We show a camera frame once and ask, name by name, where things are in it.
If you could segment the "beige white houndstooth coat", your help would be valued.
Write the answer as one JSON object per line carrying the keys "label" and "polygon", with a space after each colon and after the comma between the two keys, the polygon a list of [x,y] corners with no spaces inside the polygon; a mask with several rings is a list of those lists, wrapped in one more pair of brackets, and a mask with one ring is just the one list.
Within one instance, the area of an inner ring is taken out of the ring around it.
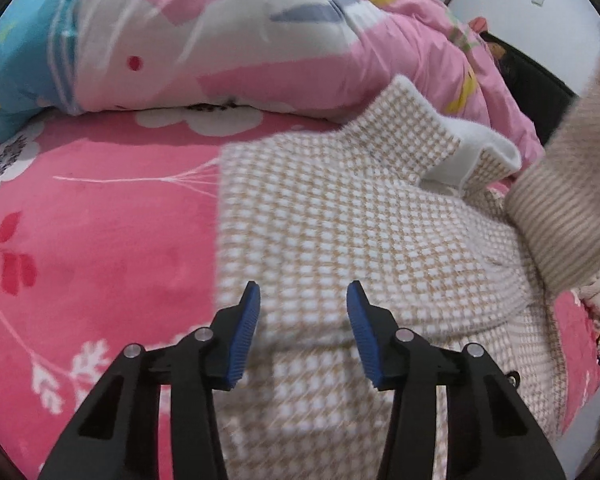
{"label": "beige white houndstooth coat", "polygon": [[220,167],[216,298],[251,280],[262,294],[246,381],[218,407],[230,478],[376,474],[390,398],[355,356],[352,281],[433,344],[483,344],[562,434],[554,302],[600,270],[600,65],[528,169],[401,76],[349,125],[227,144]]}

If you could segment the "pink floral bed sheet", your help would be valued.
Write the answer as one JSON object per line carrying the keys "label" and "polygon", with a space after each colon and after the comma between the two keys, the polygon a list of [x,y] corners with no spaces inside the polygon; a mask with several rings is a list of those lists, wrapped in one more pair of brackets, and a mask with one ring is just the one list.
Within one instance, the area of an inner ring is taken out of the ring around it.
{"label": "pink floral bed sheet", "polygon": [[[28,479],[117,354],[176,344],[216,298],[225,145],[339,130],[252,108],[38,118],[0,146],[0,443]],[[600,386],[573,294],[564,432]]]}

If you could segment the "black bed headboard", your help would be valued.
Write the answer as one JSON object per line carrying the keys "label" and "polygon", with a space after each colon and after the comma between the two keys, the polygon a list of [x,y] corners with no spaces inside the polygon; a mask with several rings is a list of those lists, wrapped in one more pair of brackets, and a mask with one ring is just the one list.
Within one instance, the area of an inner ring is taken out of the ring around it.
{"label": "black bed headboard", "polygon": [[490,48],[518,107],[533,122],[541,144],[546,145],[577,99],[577,93],[547,68],[497,36],[482,32],[480,37]]}

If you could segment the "pink cartoon quilt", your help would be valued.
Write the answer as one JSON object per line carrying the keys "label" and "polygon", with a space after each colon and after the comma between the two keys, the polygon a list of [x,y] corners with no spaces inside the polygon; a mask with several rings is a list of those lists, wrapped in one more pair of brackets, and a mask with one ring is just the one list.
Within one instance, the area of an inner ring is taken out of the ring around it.
{"label": "pink cartoon quilt", "polygon": [[0,18],[0,143],[49,107],[235,104],[345,122],[398,75],[525,164],[541,157],[486,43],[440,0],[14,0]]}

